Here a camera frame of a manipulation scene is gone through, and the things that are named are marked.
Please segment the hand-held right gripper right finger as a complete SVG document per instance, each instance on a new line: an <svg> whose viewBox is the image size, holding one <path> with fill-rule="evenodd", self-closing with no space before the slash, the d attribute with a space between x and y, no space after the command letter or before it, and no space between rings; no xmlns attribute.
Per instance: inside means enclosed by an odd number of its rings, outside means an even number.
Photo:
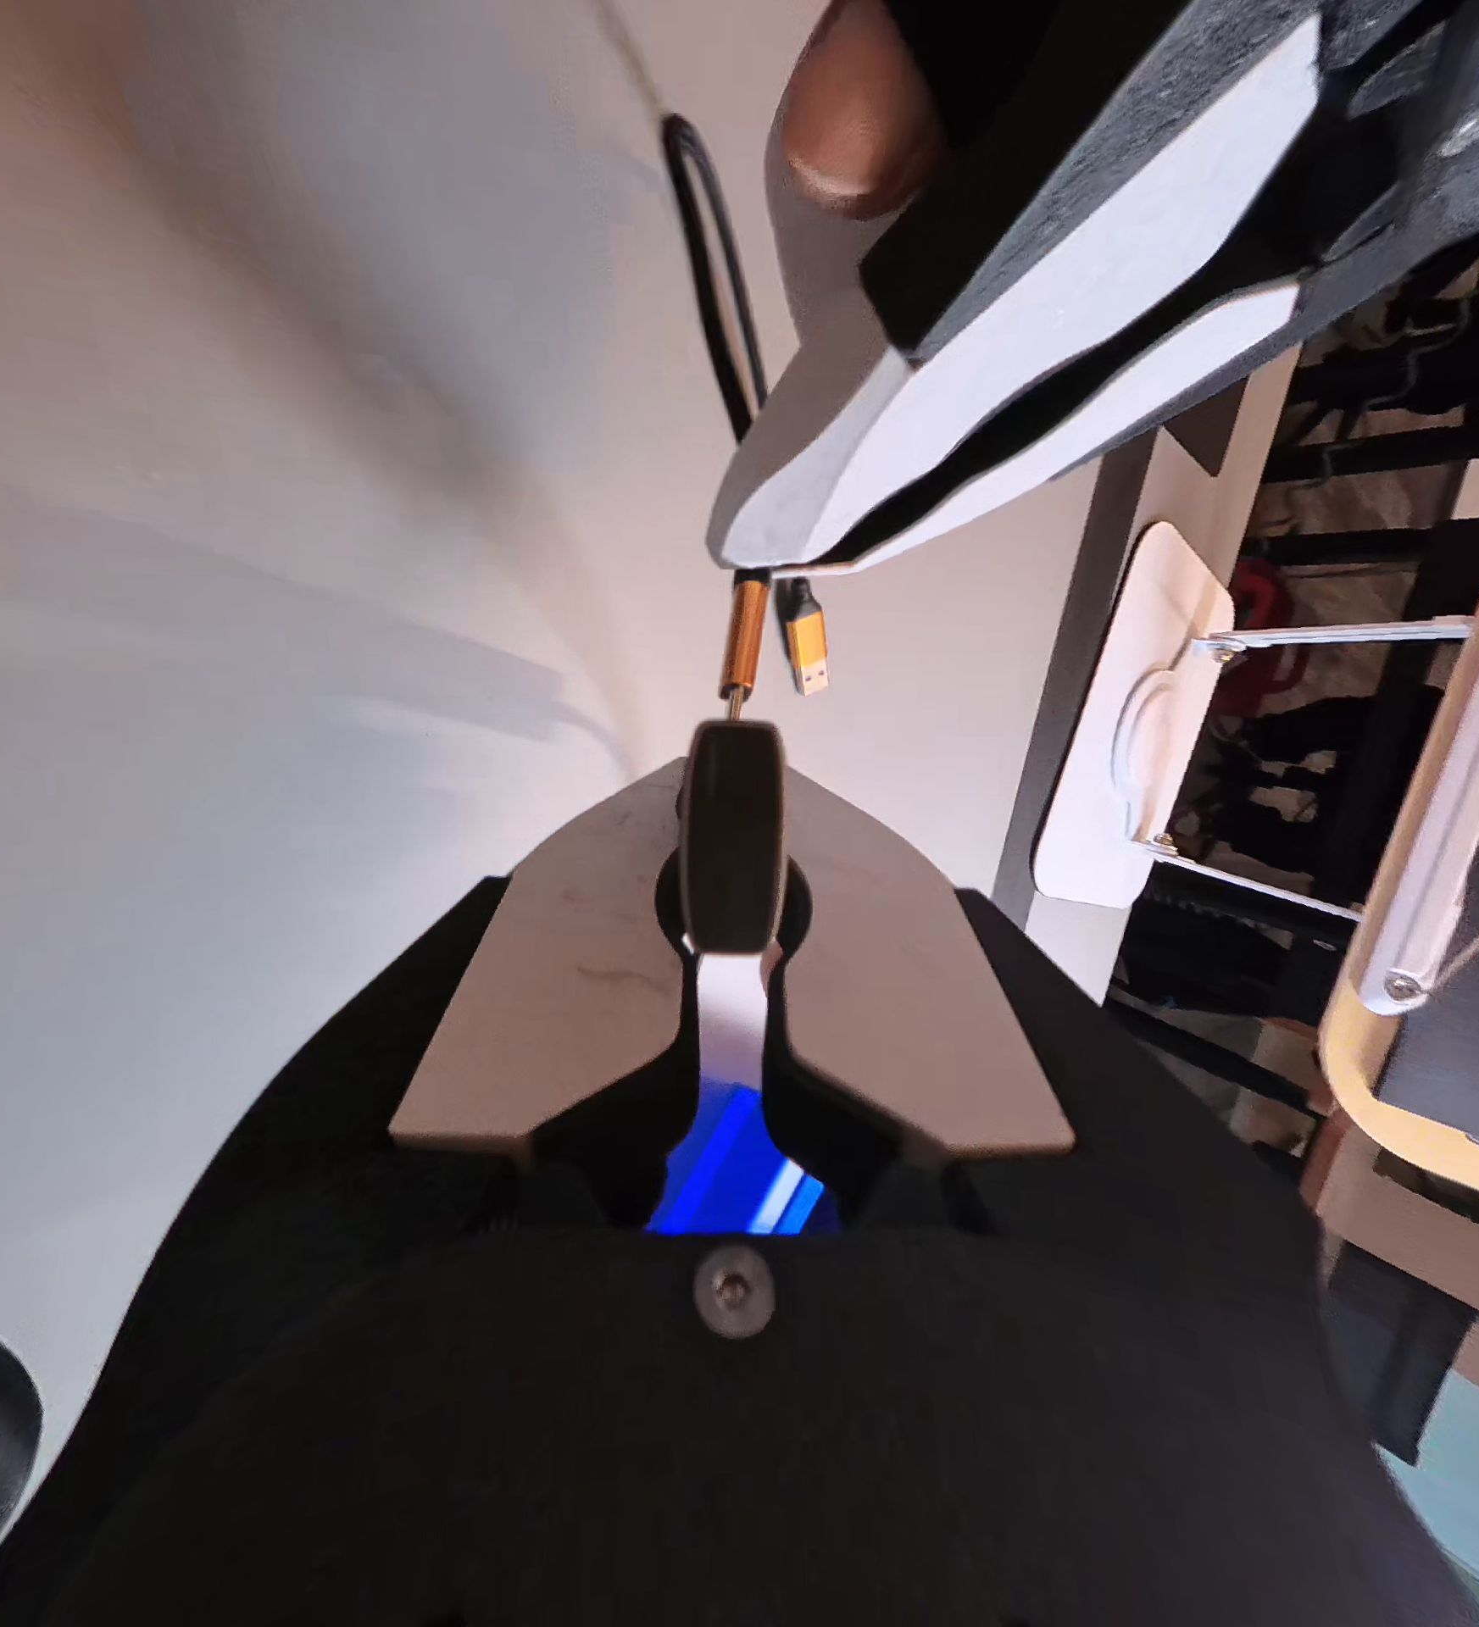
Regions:
<svg viewBox="0 0 1479 1627"><path fill-rule="evenodd" d="M965 1172L1070 1155L1075 1129L949 879L794 768L784 821L762 1109L839 1223L949 1225Z"/></svg>

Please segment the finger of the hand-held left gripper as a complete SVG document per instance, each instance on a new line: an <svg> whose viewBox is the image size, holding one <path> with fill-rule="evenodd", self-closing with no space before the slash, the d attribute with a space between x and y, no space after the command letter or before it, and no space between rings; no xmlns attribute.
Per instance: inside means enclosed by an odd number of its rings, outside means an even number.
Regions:
<svg viewBox="0 0 1479 1627"><path fill-rule="evenodd" d="M1060 250L965 337L914 363L888 341L864 291L864 257L919 194L857 228L816 215L784 177L770 187L801 339L714 501L707 543L724 567L813 567L849 525L975 424L1094 351L1075 354L1072 341L1099 330L1077 315L1074 296L1053 293L1050 271L1072 259ZM1154 308L1115 336L1142 344L1174 324Z"/></svg>
<svg viewBox="0 0 1479 1627"><path fill-rule="evenodd" d="M1176 417L1248 371L1292 320L1299 279L1229 291L1142 344L1118 334L1029 385L849 525L815 572L856 572L980 518Z"/></svg>

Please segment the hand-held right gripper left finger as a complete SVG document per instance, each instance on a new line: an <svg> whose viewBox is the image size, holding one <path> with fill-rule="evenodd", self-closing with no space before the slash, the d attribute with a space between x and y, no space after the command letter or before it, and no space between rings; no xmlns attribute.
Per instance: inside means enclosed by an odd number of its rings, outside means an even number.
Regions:
<svg viewBox="0 0 1479 1627"><path fill-rule="evenodd" d="M675 899L684 767L586 809L513 869L389 1121L396 1143L563 1167L612 1223L648 1225L701 1106Z"/></svg>

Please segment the blue plastic bin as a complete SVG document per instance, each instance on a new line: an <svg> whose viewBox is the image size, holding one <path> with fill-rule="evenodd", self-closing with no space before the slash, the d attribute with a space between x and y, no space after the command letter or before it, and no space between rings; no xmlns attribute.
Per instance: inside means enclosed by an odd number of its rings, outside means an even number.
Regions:
<svg viewBox="0 0 1479 1627"><path fill-rule="evenodd" d="M760 1092L701 1078L689 1133L668 1157L665 1191L646 1232L661 1235L799 1235L834 1230L823 1184L774 1143Z"/></svg>

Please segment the dark grey usb-c adapter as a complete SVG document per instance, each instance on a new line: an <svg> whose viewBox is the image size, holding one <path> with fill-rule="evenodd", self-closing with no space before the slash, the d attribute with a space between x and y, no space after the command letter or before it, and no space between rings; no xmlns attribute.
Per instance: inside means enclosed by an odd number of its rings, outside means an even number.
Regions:
<svg viewBox="0 0 1479 1627"><path fill-rule="evenodd" d="M786 751L767 721L716 719L694 734L678 802L684 932L704 957L752 957L786 901Z"/></svg>

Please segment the person's left hand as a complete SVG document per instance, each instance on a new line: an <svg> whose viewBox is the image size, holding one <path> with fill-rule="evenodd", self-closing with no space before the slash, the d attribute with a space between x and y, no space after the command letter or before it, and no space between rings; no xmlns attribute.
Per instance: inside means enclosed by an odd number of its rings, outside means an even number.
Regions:
<svg viewBox="0 0 1479 1627"><path fill-rule="evenodd" d="M779 141L796 191L859 221L902 209L948 167L932 88L886 3L825 10L793 68Z"/></svg>

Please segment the black board with white stand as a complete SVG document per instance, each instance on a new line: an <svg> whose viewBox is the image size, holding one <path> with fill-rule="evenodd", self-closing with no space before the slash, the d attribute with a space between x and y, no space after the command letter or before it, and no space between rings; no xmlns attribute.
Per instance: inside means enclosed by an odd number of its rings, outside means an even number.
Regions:
<svg viewBox="0 0 1479 1627"><path fill-rule="evenodd" d="M1437 640L1459 642L1462 652L1362 908L1234 877L1178 853L1169 833L1176 794L1229 661L1283 646ZM1140 535L1035 845L1036 891L1125 908L1162 864L1352 923L1319 1027L1319 1066L1334 1102L1379 1146L1476 1191L1479 1138L1384 1102L1375 1087L1401 1020L1437 1003L1479 956L1479 935L1449 956L1478 853L1479 610L1420 622L1239 630L1232 594L1174 525L1157 521Z"/></svg>

